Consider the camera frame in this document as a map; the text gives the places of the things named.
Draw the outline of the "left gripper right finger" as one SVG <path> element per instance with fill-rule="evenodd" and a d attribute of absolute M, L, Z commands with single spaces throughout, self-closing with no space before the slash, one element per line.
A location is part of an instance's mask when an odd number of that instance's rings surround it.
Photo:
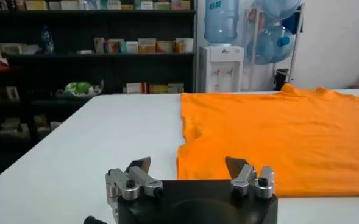
<path fill-rule="evenodd" d="M 245 159 L 225 157 L 225 164 L 231 176 L 232 195 L 243 198 L 249 194 L 269 200 L 274 195 L 275 172 L 271 166 L 263 166 L 260 175 Z"/>

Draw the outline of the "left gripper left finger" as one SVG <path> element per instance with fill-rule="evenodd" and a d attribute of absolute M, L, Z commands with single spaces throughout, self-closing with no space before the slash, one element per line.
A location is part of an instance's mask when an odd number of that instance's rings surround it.
<path fill-rule="evenodd" d="M 136 200 L 141 191 L 149 197 L 160 199 L 163 195 L 163 182 L 148 174 L 150 165 L 151 158 L 148 156 L 132 161 L 125 171 L 110 169 L 105 174 L 107 200 L 115 201 L 119 197 Z"/>

